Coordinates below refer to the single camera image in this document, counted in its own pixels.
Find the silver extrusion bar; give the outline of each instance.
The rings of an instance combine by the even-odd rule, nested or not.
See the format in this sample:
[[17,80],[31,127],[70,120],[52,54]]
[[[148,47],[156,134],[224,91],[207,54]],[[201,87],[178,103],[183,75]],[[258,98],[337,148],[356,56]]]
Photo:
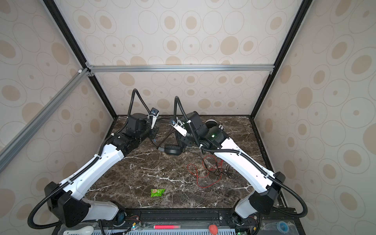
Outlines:
[[232,65],[90,65],[94,72],[194,72],[194,71],[273,71],[273,64],[232,64]]
[[34,134],[43,126],[50,116],[59,108],[61,103],[65,101],[68,95],[76,88],[76,86],[88,76],[88,69],[83,68],[81,73],[77,73],[49,102],[42,110],[22,129],[10,143],[5,146],[0,153],[0,172],[11,162],[11,160],[19,153],[19,151],[28,143]]

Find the green snack packet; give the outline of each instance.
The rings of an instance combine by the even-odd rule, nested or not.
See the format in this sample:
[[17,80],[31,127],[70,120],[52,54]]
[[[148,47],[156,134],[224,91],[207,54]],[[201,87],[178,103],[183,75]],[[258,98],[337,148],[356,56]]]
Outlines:
[[161,197],[163,192],[165,191],[166,189],[164,188],[152,188],[152,195],[151,197]]

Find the wall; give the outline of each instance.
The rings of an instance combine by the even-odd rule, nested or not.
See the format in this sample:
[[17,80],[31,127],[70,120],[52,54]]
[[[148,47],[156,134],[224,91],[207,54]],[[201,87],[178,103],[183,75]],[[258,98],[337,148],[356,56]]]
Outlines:
[[[249,115],[268,75],[268,71],[140,72],[97,73],[97,78],[118,115],[128,113],[134,88],[149,109],[155,107],[161,114],[173,114],[174,98],[179,96],[186,112]],[[135,98],[132,113],[145,111]]]
[[308,235],[376,231],[375,9],[316,1],[256,117],[274,170],[307,202]]
[[56,1],[93,65],[273,64],[300,2]]
[[[0,234],[31,234],[27,217],[44,198],[44,187],[68,177],[99,149],[112,123],[89,79],[84,79],[0,173]],[[37,224],[56,222],[44,205]],[[51,234],[53,228],[37,234]]]
[[1,151],[81,66],[39,1],[0,1],[0,25]]

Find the red wire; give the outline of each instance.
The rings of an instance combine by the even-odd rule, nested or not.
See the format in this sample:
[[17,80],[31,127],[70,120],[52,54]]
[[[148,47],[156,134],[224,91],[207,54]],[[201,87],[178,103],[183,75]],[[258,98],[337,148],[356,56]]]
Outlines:
[[[220,171],[220,173],[221,173],[221,177],[219,178],[219,180],[215,181],[214,183],[212,183],[211,185],[206,186],[206,187],[202,187],[202,186],[199,185],[199,178],[206,178],[206,177],[210,174],[211,171],[216,171],[216,170],[218,170],[218,168],[215,168],[215,167],[212,167],[212,168],[210,168],[210,169],[207,169],[207,168],[205,167],[205,165],[204,165],[204,160],[205,160],[205,158],[207,158],[207,157],[213,157],[214,160],[215,160],[216,166],[218,166],[219,168],[222,168],[223,160],[221,160],[221,161],[218,163],[218,162],[217,162],[217,159],[216,159],[215,156],[213,156],[213,155],[207,155],[206,157],[204,157],[204,158],[202,159],[202,166],[203,166],[206,170],[208,170],[208,173],[207,173],[207,175],[205,175],[205,176],[199,176],[199,171],[197,170],[196,165],[194,165],[193,163],[189,163],[189,164],[187,165],[187,170],[188,170],[192,175],[196,176],[196,178],[197,178],[197,179],[196,179],[196,183],[197,183],[197,186],[200,187],[200,188],[209,188],[210,186],[212,186],[213,184],[217,183],[218,181],[220,181],[220,180],[222,179],[222,171]],[[191,166],[191,165],[195,168],[195,170],[196,170],[196,174],[194,174],[193,172],[191,172],[191,171],[189,170],[189,166]]]

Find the red marker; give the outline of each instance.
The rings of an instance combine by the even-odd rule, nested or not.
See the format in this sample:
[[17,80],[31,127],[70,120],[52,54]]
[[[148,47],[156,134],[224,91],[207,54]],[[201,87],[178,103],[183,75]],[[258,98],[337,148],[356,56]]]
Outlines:
[[180,225],[154,225],[154,229],[180,229]]

